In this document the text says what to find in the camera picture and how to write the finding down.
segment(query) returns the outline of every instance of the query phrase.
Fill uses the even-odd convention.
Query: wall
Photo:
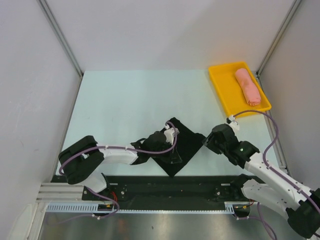
[[[48,0],[82,69],[257,70],[293,0]]]
[[[0,0],[0,239],[50,178],[80,82],[35,0]]]
[[[292,175],[320,187],[320,1],[304,1],[261,75]]]

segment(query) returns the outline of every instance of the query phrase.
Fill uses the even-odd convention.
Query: light blue table surface
[[[86,71],[63,149],[86,135],[93,135],[100,144],[125,146],[162,129],[172,117],[205,136],[226,122],[207,70]],[[241,117],[238,122],[240,141],[249,141],[260,151],[271,142],[262,115]],[[273,148],[267,158],[278,166]],[[167,176],[151,158],[140,165],[106,164],[104,168],[106,175]],[[251,175],[224,155],[202,147],[176,176],[242,173]]]

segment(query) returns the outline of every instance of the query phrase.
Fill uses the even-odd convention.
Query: rolled pink towel
[[[246,102],[250,106],[259,105],[261,103],[261,96],[248,71],[245,68],[238,69],[235,72],[235,78],[242,88]]]

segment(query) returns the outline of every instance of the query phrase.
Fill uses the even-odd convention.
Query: black cloth
[[[173,178],[203,146],[202,142],[206,137],[200,133],[194,133],[175,117],[171,118],[169,121],[179,130],[175,150],[178,152],[182,162],[170,164],[163,162],[158,157],[152,158],[170,177]]]

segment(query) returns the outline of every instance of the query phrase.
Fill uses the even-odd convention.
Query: orange plastic tray
[[[250,106],[249,104],[247,104],[242,89],[235,77],[235,72],[238,69],[246,69],[249,72],[253,83],[256,85],[261,95],[261,103],[259,105]],[[271,109],[272,106],[269,100],[262,91],[248,65],[244,61],[211,66],[208,70],[211,81],[220,98],[225,115],[227,117],[229,117],[230,115],[235,115],[244,110],[258,110],[261,112],[265,112]],[[256,113],[246,112],[239,115],[239,117],[249,116],[253,114]]]

